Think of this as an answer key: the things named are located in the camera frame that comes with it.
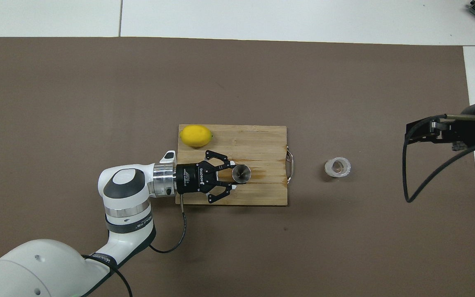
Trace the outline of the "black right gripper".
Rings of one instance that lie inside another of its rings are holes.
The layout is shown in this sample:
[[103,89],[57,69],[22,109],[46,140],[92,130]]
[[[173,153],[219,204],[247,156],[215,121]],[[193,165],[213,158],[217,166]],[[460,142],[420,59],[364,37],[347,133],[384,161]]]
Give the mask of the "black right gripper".
[[426,117],[406,125],[407,143],[432,142],[454,143],[455,151],[475,146],[475,104],[460,114],[442,117]]

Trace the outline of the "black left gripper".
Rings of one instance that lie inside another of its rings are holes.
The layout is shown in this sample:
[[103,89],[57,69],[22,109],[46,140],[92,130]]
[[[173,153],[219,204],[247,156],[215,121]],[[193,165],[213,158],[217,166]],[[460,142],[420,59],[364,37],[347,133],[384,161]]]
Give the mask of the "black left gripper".
[[[215,167],[208,161],[212,158],[221,160],[222,165]],[[209,203],[215,203],[220,199],[230,195],[233,189],[236,189],[237,182],[216,181],[216,172],[234,169],[237,164],[233,160],[229,160],[228,156],[217,153],[215,151],[205,151],[205,162],[177,164],[176,166],[176,191],[179,194],[185,193],[206,193]],[[209,193],[216,186],[225,189],[220,194]]]

